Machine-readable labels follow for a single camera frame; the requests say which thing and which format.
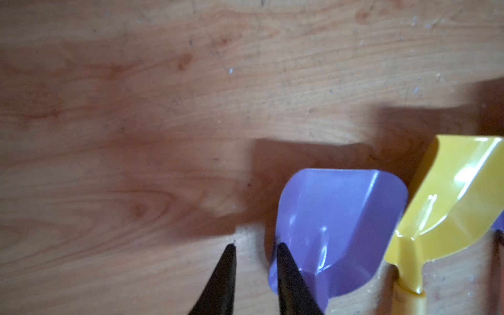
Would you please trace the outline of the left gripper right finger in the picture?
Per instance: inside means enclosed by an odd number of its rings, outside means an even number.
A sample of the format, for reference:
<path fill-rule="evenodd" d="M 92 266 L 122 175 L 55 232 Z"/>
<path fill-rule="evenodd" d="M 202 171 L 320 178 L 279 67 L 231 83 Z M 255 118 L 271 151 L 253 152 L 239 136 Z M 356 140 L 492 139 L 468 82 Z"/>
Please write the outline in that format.
<path fill-rule="evenodd" d="M 323 314 L 285 243 L 278 244 L 276 258 L 281 315 Z"/>

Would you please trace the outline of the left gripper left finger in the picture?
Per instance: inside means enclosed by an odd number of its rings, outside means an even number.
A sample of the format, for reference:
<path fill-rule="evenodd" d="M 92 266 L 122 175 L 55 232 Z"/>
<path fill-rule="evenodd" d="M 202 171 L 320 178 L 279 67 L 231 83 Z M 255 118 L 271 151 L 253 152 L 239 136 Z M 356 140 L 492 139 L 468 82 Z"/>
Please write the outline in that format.
<path fill-rule="evenodd" d="M 190 315 L 233 315 L 236 287 L 236 246 L 228 244 Z"/>

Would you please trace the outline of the yellow square shovel yellow handle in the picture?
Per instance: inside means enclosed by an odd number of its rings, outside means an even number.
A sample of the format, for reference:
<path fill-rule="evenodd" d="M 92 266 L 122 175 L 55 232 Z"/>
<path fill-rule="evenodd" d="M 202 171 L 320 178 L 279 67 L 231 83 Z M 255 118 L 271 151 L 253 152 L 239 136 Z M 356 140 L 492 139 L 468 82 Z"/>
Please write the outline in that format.
<path fill-rule="evenodd" d="M 503 138 L 435 136 L 408 192 L 385 254 L 398 270 L 391 314 L 426 314 L 424 265 L 477 243 L 503 212 Z"/>

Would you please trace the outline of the purple square shovel pink handle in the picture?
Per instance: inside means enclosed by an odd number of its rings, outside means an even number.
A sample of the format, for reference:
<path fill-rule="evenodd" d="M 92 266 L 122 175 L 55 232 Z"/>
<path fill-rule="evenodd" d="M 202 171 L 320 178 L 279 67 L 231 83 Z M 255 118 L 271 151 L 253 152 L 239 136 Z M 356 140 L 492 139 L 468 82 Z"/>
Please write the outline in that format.
<path fill-rule="evenodd" d="M 496 219 L 494 224 L 492 225 L 492 229 L 494 231 L 502 231 L 504 232 L 504 211 L 501 213 L 501 215 Z"/>

